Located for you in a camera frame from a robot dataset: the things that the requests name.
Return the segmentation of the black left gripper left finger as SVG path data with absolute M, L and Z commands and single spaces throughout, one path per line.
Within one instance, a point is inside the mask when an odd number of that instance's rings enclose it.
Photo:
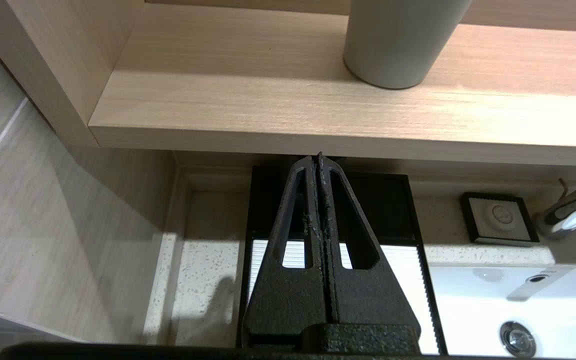
M 253 290 L 242 315 L 242 347 L 294 350 L 302 333 L 327 322 L 316 163 L 295 161 L 286 174 Z M 284 266 L 291 226 L 301 226 L 302 268 Z

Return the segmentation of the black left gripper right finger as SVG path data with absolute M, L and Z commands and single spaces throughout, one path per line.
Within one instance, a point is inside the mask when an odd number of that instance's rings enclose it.
M 421 330 L 342 167 L 319 153 L 317 177 L 327 319 Z

